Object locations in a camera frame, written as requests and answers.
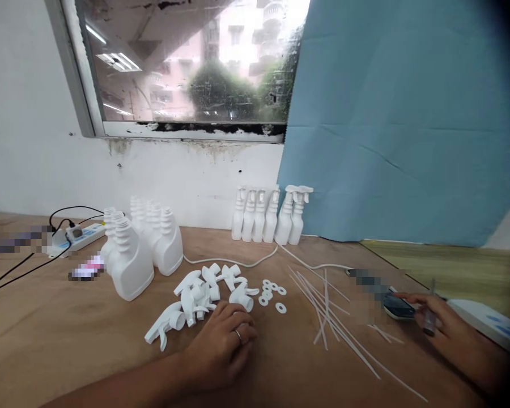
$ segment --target fluorescent light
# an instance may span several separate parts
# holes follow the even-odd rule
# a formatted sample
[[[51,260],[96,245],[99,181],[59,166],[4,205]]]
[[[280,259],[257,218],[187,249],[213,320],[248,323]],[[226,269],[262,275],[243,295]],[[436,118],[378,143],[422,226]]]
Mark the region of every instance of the fluorescent light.
[[[107,58],[107,59],[109,60],[109,62],[111,62],[112,64],[114,64],[114,63],[115,63],[115,61],[113,60],[113,58],[112,58],[112,57],[110,57],[109,55],[107,55],[107,54],[102,54],[102,55],[104,56],[104,58]]]
[[[134,62],[132,62],[132,60],[129,57],[127,57],[126,55],[124,55],[123,53],[119,53],[119,55],[121,57],[123,57],[126,62],[130,62],[132,65],[134,65],[136,67],[136,69],[140,69],[140,67],[138,65],[136,65]]]
[[[104,38],[100,34],[98,34],[91,27],[89,27],[88,24],[85,24],[85,27],[87,27],[87,30],[89,31],[89,33],[93,34],[97,39],[99,39],[102,42],[102,44],[104,44],[104,45],[106,44],[106,40],[104,40]]]
[[[112,108],[112,109],[115,109],[117,112],[119,112],[120,114],[124,115],[124,116],[134,116],[132,113],[129,113],[129,112],[125,112],[124,110],[121,110],[119,108],[116,108],[116,107],[113,107],[111,105],[108,105],[108,104],[102,104],[104,106],[107,106],[108,108]]]
[[[126,63],[126,61],[124,59],[122,59],[120,56],[118,56],[117,54],[112,54],[112,57],[113,58],[116,58],[118,59],[124,66],[126,66],[128,69],[132,69],[132,67],[130,65],[128,65]]]

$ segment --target ring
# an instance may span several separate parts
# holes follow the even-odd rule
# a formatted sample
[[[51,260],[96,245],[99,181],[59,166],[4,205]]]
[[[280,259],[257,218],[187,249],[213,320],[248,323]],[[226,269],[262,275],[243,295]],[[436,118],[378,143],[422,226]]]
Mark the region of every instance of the ring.
[[[238,335],[238,338],[240,339],[240,344],[243,346],[244,341],[242,340],[242,336],[240,335],[240,333],[238,333],[238,330],[234,329],[234,331],[236,332],[236,334]]]

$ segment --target power plug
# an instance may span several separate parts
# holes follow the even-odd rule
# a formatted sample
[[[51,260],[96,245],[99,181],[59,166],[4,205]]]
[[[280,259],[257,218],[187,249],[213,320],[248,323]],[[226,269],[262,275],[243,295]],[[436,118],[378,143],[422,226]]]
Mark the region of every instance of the power plug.
[[[83,229],[80,225],[73,225],[66,229],[66,236],[70,239],[70,241],[74,241],[76,238],[79,238],[83,235]]]

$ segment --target white plastic bottle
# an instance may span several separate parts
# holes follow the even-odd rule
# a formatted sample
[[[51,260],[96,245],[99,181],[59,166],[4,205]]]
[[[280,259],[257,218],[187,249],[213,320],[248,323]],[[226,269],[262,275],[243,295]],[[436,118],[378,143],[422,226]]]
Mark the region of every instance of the white plastic bottle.
[[[304,211],[304,203],[308,203],[308,195],[313,193],[313,188],[306,186],[299,186],[297,191],[293,193],[293,201],[295,205],[293,207],[293,215],[291,217],[291,233],[289,234],[288,242],[291,245],[298,245],[300,241],[300,235],[304,228],[304,221],[302,221],[302,213]]]
[[[138,235],[141,235],[146,224],[147,201],[136,196],[130,199],[130,213],[132,227]]]
[[[112,274],[113,265],[117,262],[117,259],[119,258],[119,251],[117,247],[117,241],[115,239],[116,229],[117,229],[117,222],[119,222],[121,219],[123,219],[124,214],[121,211],[115,211],[112,214],[112,228],[113,228],[113,249],[108,254],[108,262],[105,264],[106,266],[106,272],[108,275]]]
[[[180,227],[169,207],[161,209],[160,227],[161,238],[155,244],[153,251],[159,272],[164,276],[170,276],[183,261],[183,243]]]
[[[104,209],[104,228],[106,229],[106,243],[100,249],[100,258],[104,265],[108,264],[110,252],[115,247],[115,225],[112,221],[112,214],[115,213],[115,208],[108,207]]]
[[[242,241],[251,242],[253,224],[255,223],[255,190],[250,190],[245,204],[244,224],[242,225]]]
[[[143,229],[144,239],[151,250],[151,257],[154,266],[159,266],[159,257],[156,251],[157,242],[162,238],[163,232],[161,228],[161,211],[160,204],[152,204],[148,209],[146,226]]]
[[[234,205],[234,214],[232,215],[232,239],[240,241],[242,238],[242,224],[244,223],[244,200],[245,186],[238,187],[236,192],[236,203]]]
[[[257,192],[255,204],[255,221],[253,226],[253,242],[262,242],[262,230],[265,228],[265,191]]]
[[[116,223],[115,240],[119,257],[111,273],[113,284],[119,296],[132,301],[149,286],[155,276],[151,251],[126,217]]]
[[[288,185],[285,188],[287,192],[282,207],[279,209],[278,226],[274,240],[280,245],[286,245],[291,233],[291,214],[293,212],[293,192],[297,190],[296,186]]]
[[[278,223],[278,202],[279,202],[279,186],[276,185],[265,216],[265,228],[262,230],[262,240],[268,244],[274,241],[274,233],[276,232],[276,224]]]

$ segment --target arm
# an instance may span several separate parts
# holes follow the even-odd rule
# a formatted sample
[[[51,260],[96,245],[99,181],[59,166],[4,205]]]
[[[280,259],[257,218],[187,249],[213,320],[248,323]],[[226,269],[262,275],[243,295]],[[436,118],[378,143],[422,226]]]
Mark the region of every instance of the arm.
[[[408,303],[421,305],[415,314],[415,320],[421,328],[425,321],[425,311],[427,308],[432,310],[439,321],[435,336],[427,336],[427,339],[443,357],[481,389],[492,395],[496,393],[509,358],[504,350],[480,335],[441,298],[421,294],[394,295]]]
[[[44,407],[163,406],[190,393],[229,386],[256,337],[244,307],[221,302],[185,351],[87,385]]]

